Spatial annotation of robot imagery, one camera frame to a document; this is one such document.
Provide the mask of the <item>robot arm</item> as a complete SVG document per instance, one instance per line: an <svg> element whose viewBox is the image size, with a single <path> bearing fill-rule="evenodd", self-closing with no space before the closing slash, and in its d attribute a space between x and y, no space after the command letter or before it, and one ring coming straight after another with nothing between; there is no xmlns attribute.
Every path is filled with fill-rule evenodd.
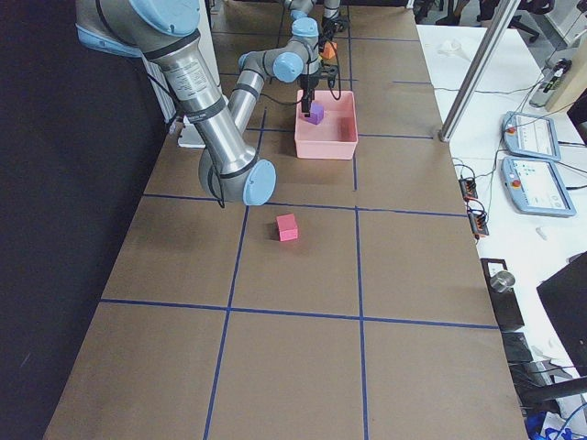
<svg viewBox="0 0 587 440"><path fill-rule="evenodd" d="M219 204L263 205L273 194L276 170L261 159L242 134L264 83L275 78L299 82L297 103L309 115L321 79L335 81L338 70L319 57L320 44L337 26L337 1L326 1L323 21L309 16L312 1L286 1L292 36L277 49L252 51L239 58L239 77L225 97L214 80L199 42L200 6L196 1L78 1L76 27L82 44L124 57L143 57L158 65L178 104L205 144L199 162L203 189Z"/></svg>
<svg viewBox="0 0 587 440"><path fill-rule="evenodd" d="M323 2L323 16L320 26L310 17L317 1L285 0L280 1L280 4L289 13L293 21L292 32L297 37L318 38L319 41L326 41L331 40L336 33L349 27L348 18L340 13L338 0Z"/></svg>

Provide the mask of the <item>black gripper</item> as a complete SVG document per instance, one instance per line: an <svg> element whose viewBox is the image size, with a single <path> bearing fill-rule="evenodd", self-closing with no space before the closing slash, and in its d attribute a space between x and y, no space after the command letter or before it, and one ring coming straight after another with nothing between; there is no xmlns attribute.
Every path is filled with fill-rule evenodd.
<svg viewBox="0 0 587 440"><path fill-rule="evenodd" d="M315 88L319 85L321 80L327 81L327 87L333 89L336 85L339 75L339 67L337 65L324 64L321 65L314 72L304 71L298 77L300 88L304 91L300 108L304 116L308 116L312 110L312 104L315 100Z"/></svg>
<svg viewBox="0 0 587 440"><path fill-rule="evenodd" d="M332 40L337 33L347 29L347 18L345 16L323 17L322 18L322 40Z"/></svg>

